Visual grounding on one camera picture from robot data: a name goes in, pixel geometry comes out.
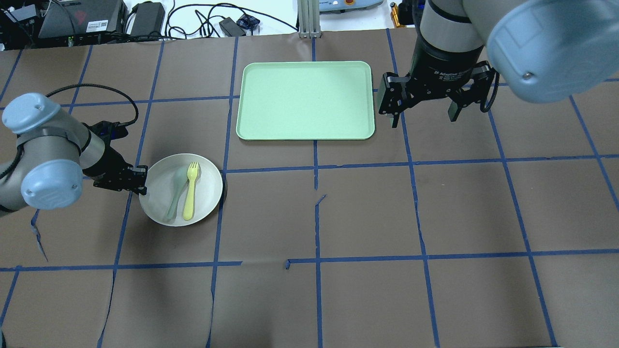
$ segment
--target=barcode sticker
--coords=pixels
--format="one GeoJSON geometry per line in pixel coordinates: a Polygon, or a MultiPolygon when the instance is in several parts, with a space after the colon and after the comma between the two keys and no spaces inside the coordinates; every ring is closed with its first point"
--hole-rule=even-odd
{"type": "Polygon", "coordinates": [[[96,20],[94,22],[88,22],[86,27],[87,33],[102,32],[108,28],[108,20],[96,20]]]}

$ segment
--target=green tray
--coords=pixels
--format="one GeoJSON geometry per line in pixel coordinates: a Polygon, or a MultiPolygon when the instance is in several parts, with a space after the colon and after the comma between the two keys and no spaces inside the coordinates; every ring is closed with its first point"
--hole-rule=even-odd
{"type": "Polygon", "coordinates": [[[252,63],[236,134],[244,140],[351,140],[374,134],[370,66],[362,61],[252,63]]]}

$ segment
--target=white plate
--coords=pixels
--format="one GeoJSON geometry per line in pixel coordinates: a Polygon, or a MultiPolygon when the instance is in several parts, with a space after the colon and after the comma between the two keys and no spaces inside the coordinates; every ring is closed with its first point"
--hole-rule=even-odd
{"type": "Polygon", "coordinates": [[[147,194],[140,195],[142,209],[153,221],[166,226],[187,226],[205,218],[217,207],[223,191],[222,176],[219,169],[209,160],[200,155],[176,154],[165,157],[149,168],[146,176],[147,194]],[[188,168],[191,162],[200,164],[200,172],[196,180],[196,203],[194,217],[183,219],[183,208],[187,198],[188,185],[185,184],[183,193],[178,201],[176,216],[165,221],[163,218],[168,212],[174,185],[172,178],[180,167],[188,168]]]}

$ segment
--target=plastic fork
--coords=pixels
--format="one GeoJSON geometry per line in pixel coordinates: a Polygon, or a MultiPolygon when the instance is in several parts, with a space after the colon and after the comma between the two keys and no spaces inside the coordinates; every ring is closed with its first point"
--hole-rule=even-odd
{"type": "Polygon", "coordinates": [[[183,209],[183,219],[190,220],[194,214],[194,197],[196,193],[196,179],[200,165],[197,162],[191,162],[187,168],[187,179],[189,179],[189,191],[187,191],[187,200],[185,200],[185,208],[183,209]]]}

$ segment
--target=gray robot arm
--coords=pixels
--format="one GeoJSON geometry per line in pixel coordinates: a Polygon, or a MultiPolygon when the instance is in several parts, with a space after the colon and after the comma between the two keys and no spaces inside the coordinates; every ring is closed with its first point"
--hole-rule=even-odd
{"type": "Polygon", "coordinates": [[[2,114],[17,135],[16,161],[0,164],[0,217],[26,205],[66,207],[82,192],[82,176],[97,187],[145,194],[146,166],[134,168],[92,128],[42,94],[22,95],[2,114]]]}
{"type": "Polygon", "coordinates": [[[416,27],[410,70],[383,74],[379,88],[379,112],[394,127],[424,100],[450,98],[451,121],[472,103],[488,111],[498,72],[519,98],[547,103],[619,70],[619,0],[426,0],[416,27]],[[484,46],[490,62],[478,63],[484,46]]]}

